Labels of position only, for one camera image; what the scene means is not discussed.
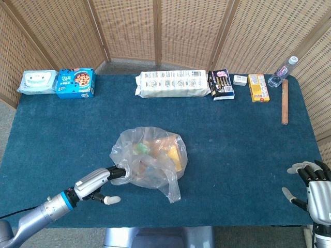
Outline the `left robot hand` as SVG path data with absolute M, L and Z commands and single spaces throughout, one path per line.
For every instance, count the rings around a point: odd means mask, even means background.
M 108 206 L 119 203 L 119 196 L 104 196 L 100 194 L 100 190 L 111 180 L 125 175 L 126 170 L 116 166 L 97 169 L 75 183 L 75 194 L 79 200 L 92 199 Z

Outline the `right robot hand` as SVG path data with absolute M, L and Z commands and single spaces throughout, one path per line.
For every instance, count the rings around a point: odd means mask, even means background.
M 314 223 L 330 225 L 330 168 L 322 161 L 304 161 L 287 169 L 289 174 L 299 174 L 306 186 L 307 201 L 295 197 L 289 189 L 282 188 L 287 200 L 308 212 Z

